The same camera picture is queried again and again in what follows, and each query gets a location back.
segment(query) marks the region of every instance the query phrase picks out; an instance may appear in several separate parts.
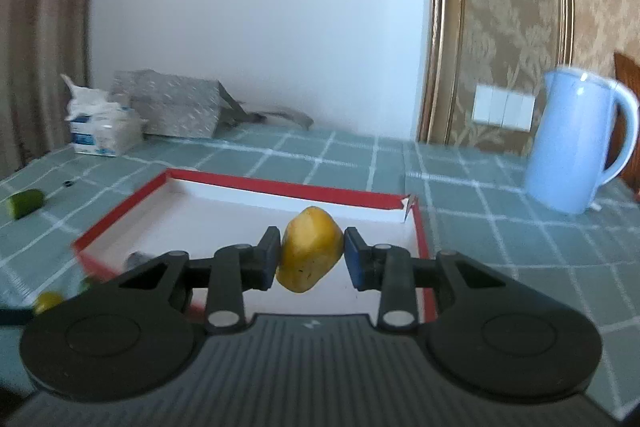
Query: light switch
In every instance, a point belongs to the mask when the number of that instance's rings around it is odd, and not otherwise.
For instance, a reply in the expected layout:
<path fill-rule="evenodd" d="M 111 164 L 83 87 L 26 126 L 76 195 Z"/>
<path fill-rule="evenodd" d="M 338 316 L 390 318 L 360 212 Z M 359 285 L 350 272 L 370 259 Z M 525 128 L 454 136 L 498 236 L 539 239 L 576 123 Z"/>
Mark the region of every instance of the light switch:
<path fill-rule="evenodd" d="M 531 120 L 533 120 L 533 106 L 536 103 L 536 97 L 532 94 L 522 95 L 522 107 L 520 108 L 520 119 L 518 120 L 518 129 L 523 131 L 531 130 Z"/>
<path fill-rule="evenodd" d="M 494 92 L 493 86 L 478 84 L 476 86 L 476 97 L 474 99 L 474 111 L 471 116 L 474 122 L 489 122 L 489 110 L 491 109 L 491 97 Z"/>
<path fill-rule="evenodd" d="M 489 123 L 493 125 L 502 125 L 502 117 L 504 117 L 504 106 L 507 103 L 508 91 L 494 87 L 491 96 L 491 107 L 489 109 Z"/>
<path fill-rule="evenodd" d="M 522 111 L 523 95 L 519 92 L 510 91 L 507 95 L 507 103 L 504 106 L 504 117 L 502 118 L 502 126 L 511 129 L 517 129 L 520 122 L 520 113 Z"/>

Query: gray gift bag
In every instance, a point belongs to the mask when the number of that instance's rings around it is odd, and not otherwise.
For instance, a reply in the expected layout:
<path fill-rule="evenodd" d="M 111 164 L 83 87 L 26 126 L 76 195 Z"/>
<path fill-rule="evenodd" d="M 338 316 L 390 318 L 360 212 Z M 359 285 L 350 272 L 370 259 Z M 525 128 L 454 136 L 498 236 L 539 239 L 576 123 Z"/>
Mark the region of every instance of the gray gift bag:
<path fill-rule="evenodd" d="M 289 108 L 247 112 L 217 80 L 153 70 L 117 71 L 110 95 L 147 121 L 147 134 L 211 138 L 221 123 L 262 122 L 269 115 L 305 128 L 313 124 L 306 114 Z"/>

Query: pitcher handle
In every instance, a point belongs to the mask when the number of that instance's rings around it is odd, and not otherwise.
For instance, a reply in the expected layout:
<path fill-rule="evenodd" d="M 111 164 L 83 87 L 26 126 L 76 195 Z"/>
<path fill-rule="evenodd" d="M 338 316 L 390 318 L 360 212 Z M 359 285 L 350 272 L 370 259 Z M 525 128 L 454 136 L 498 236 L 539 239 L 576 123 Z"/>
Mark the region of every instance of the pitcher handle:
<path fill-rule="evenodd" d="M 626 133 L 625 141 L 622 144 L 622 150 L 611 166 L 604 171 L 600 177 L 600 185 L 604 185 L 615 178 L 630 160 L 631 155 L 636 148 L 636 140 L 638 140 L 638 99 L 633 91 L 628 87 L 616 82 L 614 89 L 614 99 L 620 104 L 622 112 L 625 115 Z"/>

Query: jug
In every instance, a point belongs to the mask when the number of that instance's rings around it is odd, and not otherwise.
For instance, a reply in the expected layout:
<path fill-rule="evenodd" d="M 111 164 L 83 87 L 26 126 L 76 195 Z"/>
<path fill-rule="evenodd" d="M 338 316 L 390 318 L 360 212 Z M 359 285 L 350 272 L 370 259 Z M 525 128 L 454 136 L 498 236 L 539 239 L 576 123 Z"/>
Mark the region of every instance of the jug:
<path fill-rule="evenodd" d="M 567 66 L 544 75 L 546 107 L 525 172 L 529 195 L 550 208 L 580 214 L 596 190 L 613 179 L 638 139 L 638 99 L 623 84 Z M 620 106 L 626 135 L 622 151 L 604 170 Z"/>

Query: table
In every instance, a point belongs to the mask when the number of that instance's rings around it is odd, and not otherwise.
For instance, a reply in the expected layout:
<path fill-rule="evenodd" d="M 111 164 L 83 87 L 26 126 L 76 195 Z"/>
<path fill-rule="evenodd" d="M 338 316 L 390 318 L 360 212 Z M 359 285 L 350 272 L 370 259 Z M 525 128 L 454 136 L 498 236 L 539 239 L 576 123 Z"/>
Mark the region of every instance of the table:
<path fill-rule="evenodd" d="M 46 205 L 19 221 L 0 211 L 0 305 L 29 305 L 49 289 L 75 295 L 84 274 L 69 243 L 167 167 L 413 193 L 432 253 L 465 253 L 597 325 L 604 355 L 588 393 L 622 417 L 640 398 L 640 208 L 614 180 L 596 195 L 601 211 L 560 214 L 523 193 L 524 166 L 513 155 L 259 124 L 208 140 L 148 137 L 117 158 L 68 146 L 0 182 L 0 200 L 29 187 L 47 193 Z M 25 393 L 18 338 L 0 330 L 0 384 Z"/>

